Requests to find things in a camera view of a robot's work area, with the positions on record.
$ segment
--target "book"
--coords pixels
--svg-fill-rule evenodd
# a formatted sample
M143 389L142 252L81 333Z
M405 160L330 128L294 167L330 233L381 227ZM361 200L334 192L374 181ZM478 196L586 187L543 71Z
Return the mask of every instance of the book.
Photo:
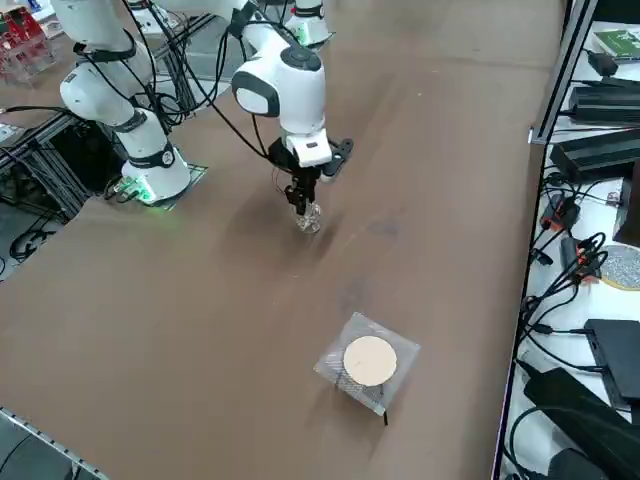
M640 60L640 30L605 30L594 36L602 51L617 61Z

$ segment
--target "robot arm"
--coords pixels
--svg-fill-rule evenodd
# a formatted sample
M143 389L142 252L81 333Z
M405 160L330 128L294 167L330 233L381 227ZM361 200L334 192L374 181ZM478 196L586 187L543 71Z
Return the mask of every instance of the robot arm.
M304 1L322 5L321 0ZM287 198L302 215L314 201L315 180L322 174L333 176L346 160L332 151L324 127L325 78L318 56L279 33L248 0L159 4L223 17L232 35L245 37L255 47L256 54L234 74L232 91L244 110L279 119L282 136L269 149L269 161L292 174ZM153 59L122 29L111 0L52 0L52 6L69 37L91 52L91 61L80 63L61 85L67 107L114 129L129 155L123 176L144 184L148 195L143 202L179 194L190 181L186 163L153 112L134 108L129 101L139 92L139 81L146 84L151 78Z

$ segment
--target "table surface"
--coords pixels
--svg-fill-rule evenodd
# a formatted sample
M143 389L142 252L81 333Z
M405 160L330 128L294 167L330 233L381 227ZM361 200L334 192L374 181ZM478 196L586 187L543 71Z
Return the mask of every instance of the table surface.
M209 172L174 210L90 201L3 284L1 404L118 480L489 475L561 13L327 2L327 126L355 152L323 230L199 114L172 140ZM354 311L422 347L388 427L313 371Z
M592 33L594 31L601 31L607 29L624 28L624 24L610 23L610 22L593 22L591 26L591 33L585 41L585 48L597 50ZM640 80L640 63L627 64L619 68L616 73L616 78L623 78L628 80ZM600 77L588 63L587 55L585 52L581 53L578 64L576 66L573 79L574 80L600 80ZM563 110L569 108L569 97L571 91L576 85L570 86L565 96ZM581 128L602 128L601 131L580 131ZM610 133L612 130L607 129L605 125L579 125L571 122L566 117L560 117L555 126L555 133L552 136L551 143L557 143L565 140L572 140L575 138L603 135ZM546 165L552 165L553 163L548 158L548 154L551 152L551 147L548 148ZM582 191L586 191L589 188L589 184L585 184L582 187ZM599 198L607 198L607 194L610 192L620 192L622 187L621 179L614 179L596 185L589 191L589 194ZM547 206L548 200L545 195L541 196L540 205L538 208L537 216L544 211ZM582 208L580 212L579 221L572 229L573 235L576 238L586 238L596 232L603 232L607 236L606 245L617 245L617 242L612 241L614 234L614 225L616 223L617 209L607 206L604 202L598 200L585 198L580 203ZM550 234L546 234L540 240L540 244L544 243L548 239ZM558 275L562 268L560 262L559 244L561 238L558 238L545 249L545 253L549 254L554 264L550 267L543 267L539 264L532 265L528 276L528 295L536 295L543 292L556 275ZM542 307L538 311L538 315L544 312L550 306L568 300L571 297L572 292L567 291L559 294L553 299L543 303ZM638 320L638 312L640 311L640 293L637 292L625 292L616 290L604 282L592 286L582 286L579 290L576 299L569 305L557 309L545 317L544 323L549 324L557 329L572 329L583 328L584 323L589 318L600 319L617 319L617 320ZM536 340L542 344L545 348L560 356L561 358L575 364L575 365L595 365L593 354L586 337L581 335L537 335ZM519 350L519 356L526 356L527 361L532 364L538 364L538 368L541 370L549 370L557 366L561 366L554 362L553 359L549 359L542 352L540 352L531 342L525 340ZM601 375L585 374L579 371L567 368L574 377L582 384L588 387L604 402L610 403L604 383ZM507 431L510 431L512 422L520 415L524 410L533 406L523 393L526 379L524 378L522 371L517 369L514 376L513 393L509 403L508 423ZM630 415L626 413L620 413L623 417L630 420ZM571 442L567 440L566 436L559 434L558 428L548 420L544 414L535 414L532 417L523 422L522 426L518 428L518 434L516 435L515 450L517 458L520 463L535 471L546 473L549 465L549 460L553 455L558 453L563 448L572 446ZM503 460L503 473L514 472L510 463Z

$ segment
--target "white table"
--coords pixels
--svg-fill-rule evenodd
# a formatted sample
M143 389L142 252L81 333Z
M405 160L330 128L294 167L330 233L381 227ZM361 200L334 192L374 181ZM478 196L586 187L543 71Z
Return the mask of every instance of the white table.
M608 22L594 22L591 26L591 31L584 47L588 49L595 49L593 44L593 31L624 27L626 27L626 25ZM640 81L640 63L621 66L615 77ZM582 52L580 55L573 79L601 79L601 77L589 65L585 52ZM579 84L573 84L567 91L564 99L563 110L568 109L568 99L575 85ZM585 127L592 126L575 125L571 123L567 117L559 117L554 129L552 143L585 136L600 135L612 131L606 129L602 131L589 132L579 131L580 128ZM552 165L552 162L548 158L551 148L552 145L547 147L545 165ZM589 186L589 184L584 185L582 187L582 191L586 191ZM606 198L607 194L610 192L620 191L621 186L622 179L615 179L596 185L589 191L589 194L600 198ZM604 232L607 236L605 245L616 244L616 242L613 242L611 238L613 236L613 227L616 221L617 209L615 207L607 206L605 202L600 202L591 198L585 198L581 200L581 202L580 206L582 210L580 212L580 218L572 228L574 237L582 239L589 237L596 232ZM542 193L536 219L539 219L540 214L544 211L547 204L547 196ZM535 234L537 235L539 232L540 226L537 223ZM552 231L543 234L541 239L538 241L537 246L541 246L551 237L552 234ZM559 249L562 238L563 235L558 237L545 249L545 253L553 259L553 265L545 267L534 262L529 269L527 295L542 294L555 277L562 271ZM535 321L549 307L569 299L572 293L572 290L569 289L545 301L537 309L536 314L531 319L531 322ZM564 307L560 307L545 316L543 323L551 325L556 329L567 330L584 327L584 323L589 318L640 321L640 293L616 290L603 282L589 286L583 285L580 286L578 296L573 302ZM571 363L576 365L595 365L595 360L585 336L540 335L536 333L532 333L532 335L535 335L536 340L546 349ZM546 354L533 345L528 338L520 345L517 357L526 360L528 363L542 371L556 367L563 367L563 365L546 356ZM565 369L605 403L610 403L601 375L581 372L568 367ZM525 397L523 392L526 379L527 377L525 373L520 368L516 368L513 377L511 398L507 400L506 407L509 409L506 427L507 437L511 431L513 421L525 410L534 406L533 403ZM620 415L630 420L629 414L620 413ZM537 412L530 415L518 427L515 438L515 453L519 463L531 470L546 474L549 461L553 455L564 448L569 447L575 448L575 445L572 444L571 440L569 440L566 435L560 433L560 430L555 426L555 424L553 424L553 422L551 422L543 413ZM517 470L503 456L501 477L504 478L506 475L512 473L517 473Z

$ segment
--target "wire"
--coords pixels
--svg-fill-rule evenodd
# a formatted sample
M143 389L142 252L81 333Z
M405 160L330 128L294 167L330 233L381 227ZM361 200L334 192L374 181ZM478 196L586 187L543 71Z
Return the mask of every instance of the wire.
M581 372L587 372L587 373L602 373L607 370L606 367L598 367L597 365L576 365L574 363L571 363L568 360L565 360L564 358L559 357L555 353L543 347L535 338L533 338L530 332L528 332L527 336L529 337L529 340L531 340L531 343L533 343L536 347L538 347L540 350L546 353L549 357L553 358L555 361L561 363L562 365L573 368L575 370L580 370Z
M28 440L31 440L33 437L30 434L27 434L26 437L24 437L22 440L20 440L15 447L13 447L11 449L11 451L7 454L6 457L4 457L4 461L2 462L2 465L0 465L0 473L2 473L2 470L4 470L4 467L7 466L7 462L9 461L9 459L11 458L11 456L16 453L16 450L18 450L20 448L20 446L22 446L24 443L26 443Z
M584 272L582 272L583 265L591 265L591 263L594 261L598 262L598 265L602 265L606 261L606 259L608 258L608 252L600 251L605 241L606 235L602 232L598 232L581 241L579 243L580 248L584 248L580 252L580 255L577 255L576 258L572 260L571 263L569 263L569 265L567 265L565 269L556 276L551 285L549 285L549 287L540 297L533 297L533 299L528 301L526 305L523 305L518 327L518 339L516 340L515 345L516 349L518 348L522 340L525 337L529 336L529 331L527 331L527 328L529 328L530 330L531 327L529 322L536 310L540 307L542 302L544 302L544 300L557 295L564 290L567 290L568 288L577 288L585 275ZM567 303L573 301L574 298L575 296L572 297ZM536 325L537 323L539 323L542 318L544 317L539 317L532 325Z
M568 189L568 188L560 188L560 187L552 187L549 189L550 192L571 192L572 190ZM606 198L602 198L602 197L596 197L595 195L591 195L590 193L587 192L579 192L578 196L581 196L582 199L585 198L590 198L592 200L599 200L601 202L607 202L609 203L609 200L607 200Z
M240 50L242 51L242 59L246 62L247 50L244 47L244 43L242 42L242 37L238 38L238 43L240 44ZM253 131L255 132L258 143L260 144L260 150L262 151L262 154L267 157L267 149L264 148L264 143L262 142L262 137L260 136L260 130L258 129L258 122L256 120L256 116L253 113L251 114L251 123L253 123Z
M544 251L545 248L547 248L549 245L551 245L551 243L558 238L560 235L562 235L562 233L565 232L565 229L562 230L558 230L556 233L554 233L551 238L549 240L547 240L546 242L544 242L544 244L538 248L539 251Z
M271 20L250 20L247 22L247 25L271 25L273 27L278 27L281 28L282 30L284 30L285 32L287 32L289 34L289 36L298 44L300 45L300 42L298 41L298 37L296 37L295 33L293 33L291 31L291 29L285 27L282 22L278 23L278 22L273 22Z
M593 190L593 188L594 188L594 187L597 187L598 185L601 185L601 184L602 184L602 183L604 183L604 182L606 182L606 180L598 180L597 182L593 182L593 183L589 186L589 188L587 188L587 189L584 191L584 193L580 192L580 193L579 193L579 195L582 195L582 198L583 198L583 199L584 199L585 197L587 197L587 196L590 196L590 197L592 197L592 198L597 198L597 197L594 197L593 195L589 195L589 192L590 192L591 190Z
M172 48L175 49L175 43L174 43L173 35L171 35L171 33L162 24L162 22L159 21L159 19L157 18L157 14L152 9L150 9L149 12L151 12L151 15L156 19L156 22L158 22L158 24L160 25L161 30L163 31L164 35L167 37L167 41L169 42L169 45L171 45ZM253 144L251 142L249 142L249 140L247 140L247 138L242 134L242 132L240 132L240 130L238 130L238 128L231 122L231 120L229 120L227 118L227 116L222 112L222 110L220 110L215 105L215 103L214 103L215 97L211 98L211 95L207 94L207 92L205 91L204 87L202 86L202 83L200 82L200 80L196 76L195 72L191 68L191 65L189 64L187 59L185 58L183 60L184 60L185 68L187 69L187 71L193 77L193 80L194 80L196 86L198 87L198 90L200 90L202 95L204 95L205 101L209 103L211 108L213 108L215 110L215 112L220 116L220 118L222 118L222 120L227 124L227 126L233 131L233 133L235 133L238 136L238 138L240 138L240 140L242 140L242 142L245 145L247 145L259 157L265 158L265 155L263 155L255 146L253 146Z
M86 120L80 117L79 115L76 115L71 110L64 107L49 107L49 106L43 106L43 105L16 105L14 107L5 108L4 110L0 109L0 113L4 114L4 113L13 113L13 112L27 112L31 110L49 110L52 112L58 112L58 113L63 113L65 115L69 115L70 117L73 117L76 120L84 123L90 122L89 120Z
M582 420L587 420L589 422L591 422L594 425L598 425L600 427L604 427L604 428L608 428L610 431L616 432L621 436L624 436L627 438L627 440L636 443L639 447L640 447L640 437L637 435L633 435L631 433L629 433L626 430L623 430L622 428L616 427L614 425L611 425L610 423L605 422L604 420L600 420L598 417L595 417L593 415L590 415L588 413L585 412L581 412L580 410L577 409L573 409L573 408L566 408L566 407L555 407L555 406L536 406L536 407L531 407L528 410L525 410L524 412L522 412L520 414L520 416L518 416L516 418L516 420L513 422L513 426L511 427L511 433L509 434L509 451L510 451L510 455L511 457L515 460L515 462L517 462L517 457L516 457L516 452L515 452L515 436L516 436L516 430L518 429L518 426L520 426L520 424L522 423L522 421L527 418L529 415L535 413L535 412L543 412L543 413L547 413L547 412L565 412L565 413L571 413L572 415L575 415L579 418L581 418Z
M289 0L284 0L284 5L282 6L282 13L280 14L280 25L284 28L284 16L287 13L287 6L289 5Z
M91 58L91 55L88 55L85 52L78 52L78 55L85 58L89 63L91 63L91 65L93 65L93 68L95 68L98 71L102 79L107 83L107 85L109 85L113 89L114 92L120 95L120 97L124 98L127 102L130 101L120 90L116 88L116 86L111 82L111 80L109 80L109 78L104 74L104 72L100 70L100 67L98 67L98 64L93 61L93 58Z
M507 460L509 460L514 467L516 467L516 470L518 471L518 474L523 478L523 480L526 480L527 478L530 477L531 475L531 470L523 467L514 457L513 455L511 455L511 453L509 453L509 450L506 448L506 446L502 446L502 453L504 454L505 457L507 457Z
M157 72L156 72L156 65L153 57L153 52L151 52L151 48L149 48L149 44L147 43L147 37L144 36L144 33L142 32L142 27L136 20L136 16L133 14L133 10L131 10L131 6L129 5L129 2L127 2L127 0L122 0L122 4L124 5L124 8L127 9L127 12L129 13L129 15L131 15L131 18L133 19L133 23L135 24L136 29L138 30L138 34L140 35L140 37L142 38L142 42L144 43L144 48L147 50L147 55L149 56L149 61L151 62L151 75L153 77L153 93L156 93L156 87L157 87L156 73Z
M546 232L546 230L542 229L540 230L540 233L538 235L536 235L536 238L533 239L533 242L531 242L531 246L535 246L536 243L538 243L538 241L540 240L540 238L542 238L542 235L544 235L544 232Z

